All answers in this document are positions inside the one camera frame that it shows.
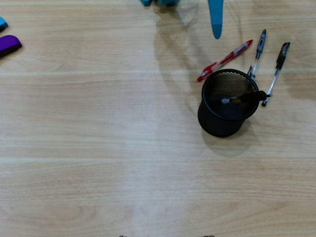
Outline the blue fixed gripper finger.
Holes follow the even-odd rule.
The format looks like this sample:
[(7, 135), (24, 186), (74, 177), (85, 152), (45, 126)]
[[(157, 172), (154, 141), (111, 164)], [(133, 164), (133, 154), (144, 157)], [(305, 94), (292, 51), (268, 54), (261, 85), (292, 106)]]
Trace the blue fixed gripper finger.
[(213, 35), (219, 39), (222, 33), (224, 1), (208, 0), (208, 6)]

